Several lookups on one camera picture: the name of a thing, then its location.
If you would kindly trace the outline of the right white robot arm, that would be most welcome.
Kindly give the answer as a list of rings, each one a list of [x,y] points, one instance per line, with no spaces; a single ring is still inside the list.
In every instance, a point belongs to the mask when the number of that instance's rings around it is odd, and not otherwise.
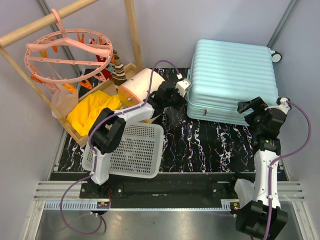
[[[278,98],[273,106],[268,106],[261,97],[238,102],[238,113],[249,109],[253,111],[244,119],[253,131],[255,180],[238,178],[227,185],[227,192],[240,202],[236,230],[251,238],[274,240],[288,221],[278,196],[277,158],[281,153],[278,135],[291,107],[285,97]]]

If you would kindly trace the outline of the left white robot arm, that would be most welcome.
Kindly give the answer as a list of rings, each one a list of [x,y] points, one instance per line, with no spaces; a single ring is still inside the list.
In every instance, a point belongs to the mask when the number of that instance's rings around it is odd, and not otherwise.
[[[108,193],[105,183],[109,179],[112,153],[121,142],[124,130],[140,121],[162,114],[165,108],[179,110],[186,102],[187,90],[191,87],[187,79],[176,85],[163,81],[157,90],[149,92],[142,102],[123,110],[104,108],[89,131],[87,145],[93,151],[93,163],[89,178],[93,182],[90,192],[97,198]]]

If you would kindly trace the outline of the light blue ribbed suitcase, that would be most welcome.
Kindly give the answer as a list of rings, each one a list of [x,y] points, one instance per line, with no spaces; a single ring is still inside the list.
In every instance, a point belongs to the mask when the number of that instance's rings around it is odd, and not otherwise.
[[[266,46],[200,39],[195,45],[188,79],[186,114],[204,120],[245,126],[238,102],[261,97],[276,104],[274,64],[281,54]]]

